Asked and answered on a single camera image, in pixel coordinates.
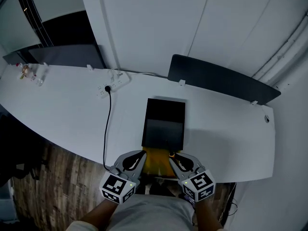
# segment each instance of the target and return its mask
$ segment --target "power strip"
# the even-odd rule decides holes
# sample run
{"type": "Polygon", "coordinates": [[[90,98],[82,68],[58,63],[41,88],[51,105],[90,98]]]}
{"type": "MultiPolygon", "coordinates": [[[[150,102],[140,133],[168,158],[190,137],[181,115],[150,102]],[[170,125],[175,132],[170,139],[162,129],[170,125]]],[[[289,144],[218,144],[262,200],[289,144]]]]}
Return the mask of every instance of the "power strip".
{"type": "Polygon", "coordinates": [[[98,88],[98,92],[97,92],[97,96],[99,98],[105,98],[107,97],[109,94],[108,92],[105,91],[105,86],[110,86],[111,88],[111,92],[115,92],[117,90],[119,90],[122,86],[125,86],[126,84],[128,84],[130,82],[130,79],[127,75],[126,72],[119,72],[118,74],[116,74],[116,77],[113,78],[113,80],[110,78],[110,81],[107,81],[105,83],[103,83],[102,85],[99,85],[98,88]]]}

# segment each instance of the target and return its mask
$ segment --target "desk surface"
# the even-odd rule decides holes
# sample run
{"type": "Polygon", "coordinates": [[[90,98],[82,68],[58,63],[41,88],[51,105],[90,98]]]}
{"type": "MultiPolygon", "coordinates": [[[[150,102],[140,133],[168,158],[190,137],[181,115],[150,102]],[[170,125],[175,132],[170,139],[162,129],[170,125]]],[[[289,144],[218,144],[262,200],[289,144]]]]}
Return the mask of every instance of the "desk surface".
{"type": "MultiPolygon", "coordinates": [[[[108,70],[49,67],[44,84],[19,80],[8,66],[0,80],[0,104],[44,138],[102,163],[109,99],[96,89],[108,70]]],[[[271,177],[275,153],[273,110],[247,101],[164,78],[130,75],[131,82],[112,94],[106,164],[140,150],[148,98],[186,102],[184,152],[196,156],[217,182],[271,177]]]]}

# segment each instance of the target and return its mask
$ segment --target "dark wooden floor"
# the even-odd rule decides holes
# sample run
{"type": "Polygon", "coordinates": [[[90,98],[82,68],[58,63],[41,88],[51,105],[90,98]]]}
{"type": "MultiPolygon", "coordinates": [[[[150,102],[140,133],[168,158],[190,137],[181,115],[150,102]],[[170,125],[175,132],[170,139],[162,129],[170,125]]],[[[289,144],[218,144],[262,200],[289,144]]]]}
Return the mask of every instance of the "dark wooden floor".
{"type": "MultiPolygon", "coordinates": [[[[47,165],[37,170],[39,180],[30,175],[13,179],[18,217],[32,218],[41,230],[63,231],[103,200],[98,186],[104,168],[50,142],[46,143],[43,159],[47,165]]],[[[229,186],[217,184],[211,201],[218,218],[229,191],[229,186]]]]}

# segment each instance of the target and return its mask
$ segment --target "person's arm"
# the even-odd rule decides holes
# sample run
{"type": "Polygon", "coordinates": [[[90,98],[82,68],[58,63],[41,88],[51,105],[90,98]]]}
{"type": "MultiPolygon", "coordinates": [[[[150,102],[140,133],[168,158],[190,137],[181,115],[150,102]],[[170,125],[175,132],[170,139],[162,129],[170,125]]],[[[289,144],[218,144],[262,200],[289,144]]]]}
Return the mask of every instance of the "person's arm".
{"type": "Polygon", "coordinates": [[[195,204],[195,209],[199,231],[217,231],[222,229],[222,225],[216,219],[207,199],[197,202],[195,204]]]}
{"type": "Polygon", "coordinates": [[[103,229],[108,225],[109,219],[116,210],[117,206],[118,204],[105,199],[82,219],[80,219],[80,221],[90,223],[98,229],[103,229]]]}

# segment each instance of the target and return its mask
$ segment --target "person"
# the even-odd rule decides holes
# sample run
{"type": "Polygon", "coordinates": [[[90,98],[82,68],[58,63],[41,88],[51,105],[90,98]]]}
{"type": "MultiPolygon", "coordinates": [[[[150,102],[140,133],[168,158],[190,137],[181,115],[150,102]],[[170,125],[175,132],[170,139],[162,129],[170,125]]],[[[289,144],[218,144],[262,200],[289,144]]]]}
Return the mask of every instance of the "person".
{"type": "MultiPolygon", "coordinates": [[[[66,231],[193,230],[194,209],[187,201],[159,184],[153,184],[148,195],[137,193],[121,205],[105,199],[66,231]]],[[[199,231],[223,230],[207,199],[195,203],[195,211],[199,231]]]]}

